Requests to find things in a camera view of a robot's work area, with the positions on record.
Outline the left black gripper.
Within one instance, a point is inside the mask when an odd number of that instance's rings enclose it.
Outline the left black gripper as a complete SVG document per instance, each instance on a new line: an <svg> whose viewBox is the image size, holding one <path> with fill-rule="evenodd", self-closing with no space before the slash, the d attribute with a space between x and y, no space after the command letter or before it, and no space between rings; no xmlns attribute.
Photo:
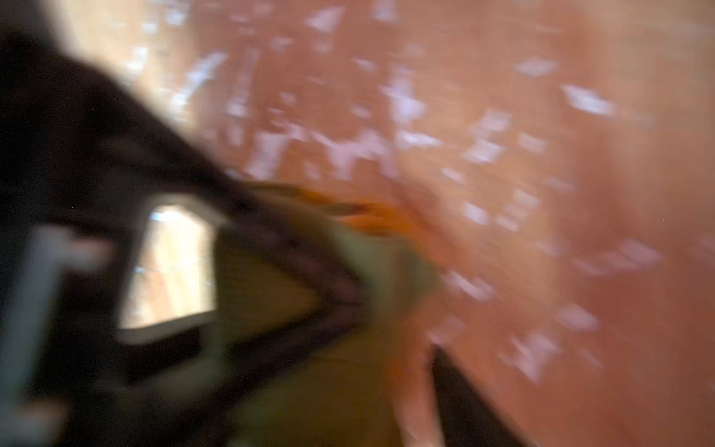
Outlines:
<svg viewBox="0 0 715 447"><path fill-rule="evenodd" d="M234 181L109 77L1 31L1 443L224 446L222 419L122 408L125 287L148 216Z"/></svg>

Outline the green striped sock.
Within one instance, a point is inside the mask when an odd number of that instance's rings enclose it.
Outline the green striped sock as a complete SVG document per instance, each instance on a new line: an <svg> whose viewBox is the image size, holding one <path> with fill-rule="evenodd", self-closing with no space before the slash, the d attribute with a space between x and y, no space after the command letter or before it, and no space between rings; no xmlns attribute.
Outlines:
<svg viewBox="0 0 715 447"><path fill-rule="evenodd" d="M398 322L435 287L437 268L418 228L384 204L341 202L288 184L255 194L296 230L332 251L367 290L363 325L244 398L231 422L234 446L399 446L387 387ZM305 316L318 296L227 231L213 245L220 333L227 344Z"/></svg>

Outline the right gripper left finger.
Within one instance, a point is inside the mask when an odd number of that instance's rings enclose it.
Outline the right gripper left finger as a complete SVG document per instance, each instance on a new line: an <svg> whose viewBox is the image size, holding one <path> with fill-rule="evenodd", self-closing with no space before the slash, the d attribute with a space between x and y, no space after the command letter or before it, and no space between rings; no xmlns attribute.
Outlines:
<svg viewBox="0 0 715 447"><path fill-rule="evenodd" d="M117 85L111 87L111 124L111 155L124 169L111 189L112 215L131 237L127 267L138 259L151 200L187 199L242 247L320 298L312 313L233 344L223 357L225 389L257 387L361 324L365 294L336 256L288 227Z"/></svg>

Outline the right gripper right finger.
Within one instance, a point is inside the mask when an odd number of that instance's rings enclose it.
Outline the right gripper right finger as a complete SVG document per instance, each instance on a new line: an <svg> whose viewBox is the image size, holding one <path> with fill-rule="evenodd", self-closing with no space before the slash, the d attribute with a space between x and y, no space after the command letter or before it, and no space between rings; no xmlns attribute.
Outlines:
<svg viewBox="0 0 715 447"><path fill-rule="evenodd" d="M432 351L430 372L445 446L525 447L440 346Z"/></svg>

